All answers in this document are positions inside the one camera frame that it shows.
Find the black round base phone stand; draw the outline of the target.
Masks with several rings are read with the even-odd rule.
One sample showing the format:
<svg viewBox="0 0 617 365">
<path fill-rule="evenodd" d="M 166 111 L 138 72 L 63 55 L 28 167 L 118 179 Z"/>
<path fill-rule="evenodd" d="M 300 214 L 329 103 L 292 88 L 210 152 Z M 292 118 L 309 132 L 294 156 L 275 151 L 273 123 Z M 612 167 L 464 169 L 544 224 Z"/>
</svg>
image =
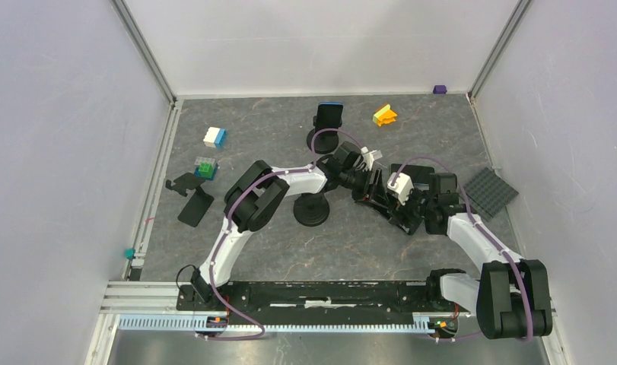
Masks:
<svg viewBox="0 0 617 365">
<path fill-rule="evenodd" d="M 306 139 L 309 150 L 316 154 L 333 152 L 339 146 L 338 131 L 337 128 L 311 129 Z"/>
</svg>

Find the teal edged black phone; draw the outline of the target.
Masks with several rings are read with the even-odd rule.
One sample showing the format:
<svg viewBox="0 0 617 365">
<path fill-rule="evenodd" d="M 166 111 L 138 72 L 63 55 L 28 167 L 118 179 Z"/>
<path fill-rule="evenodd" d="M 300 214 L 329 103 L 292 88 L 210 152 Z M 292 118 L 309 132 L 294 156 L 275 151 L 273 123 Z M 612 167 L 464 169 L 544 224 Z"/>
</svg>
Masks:
<svg viewBox="0 0 617 365">
<path fill-rule="evenodd" d="M 389 224 L 398 227 L 409 236 L 413 235 L 423 222 L 417 205 L 410 204 L 409 201 L 401 205 L 391 195 L 369 195 L 358 203 L 372 208 Z"/>
</svg>

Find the blue edged black phone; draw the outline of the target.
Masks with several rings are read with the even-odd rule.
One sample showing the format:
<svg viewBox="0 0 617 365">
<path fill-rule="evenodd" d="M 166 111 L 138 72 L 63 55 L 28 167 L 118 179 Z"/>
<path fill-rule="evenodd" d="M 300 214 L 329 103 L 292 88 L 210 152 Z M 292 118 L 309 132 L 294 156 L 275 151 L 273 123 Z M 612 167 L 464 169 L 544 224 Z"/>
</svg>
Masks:
<svg viewBox="0 0 617 365">
<path fill-rule="evenodd" d="M 322 102 L 317 106 L 313 118 L 313 127 L 316 132 L 323 129 L 339 129 L 342 126 L 343 103 Z"/>
</svg>

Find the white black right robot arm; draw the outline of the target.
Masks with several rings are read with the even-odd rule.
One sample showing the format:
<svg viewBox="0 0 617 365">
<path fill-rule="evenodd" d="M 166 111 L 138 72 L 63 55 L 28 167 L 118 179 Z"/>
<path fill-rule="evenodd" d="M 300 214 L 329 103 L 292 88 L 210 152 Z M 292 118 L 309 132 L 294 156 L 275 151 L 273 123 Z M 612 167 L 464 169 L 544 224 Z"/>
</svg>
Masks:
<svg viewBox="0 0 617 365">
<path fill-rule="evenodd" d="M 403 172 L 390 175 L 387 188 L 398 208 L 411 204 L 429 234 L 443 234 L 455 242 L 480 270 L 475 280 L 465 273 L 434 276 L 425 289 L 430 308 L 444 310 L 457 303 L 475 314 L 486 338 L 530 339 L 550 335 L 552 306 L 546 266 L 507 248 L 471 208 L 459 203 L 453 173 L 433 173 L 427 191 L 415 188 Z"/>
</svg>

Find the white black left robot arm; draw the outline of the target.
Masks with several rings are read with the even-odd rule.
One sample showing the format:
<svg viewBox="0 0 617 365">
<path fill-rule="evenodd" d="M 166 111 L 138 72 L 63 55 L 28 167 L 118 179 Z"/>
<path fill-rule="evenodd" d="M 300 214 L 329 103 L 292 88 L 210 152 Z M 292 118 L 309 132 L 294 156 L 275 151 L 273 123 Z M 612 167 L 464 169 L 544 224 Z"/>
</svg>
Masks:
<svg viewBox="0 0 617 365">
<path fill-rule="evenodd" d="M 263 160 L 253 163 L 226 193 L 220 233 L 207 259 L 192 274 L 197 302 L 209 310 L 224 302 L 222 285 L 229 282 L 245 243 L 270 222 L 285 198 L 296 198 L 293 215 L 299 224 L 319 226 L 330 214 L 326 192 L 342 186 L 360 199 L 366 178 L 381 157 L 379 150 L 344 142 L 333 154 L 304 167 L 271 167 Z"/>
</svg>

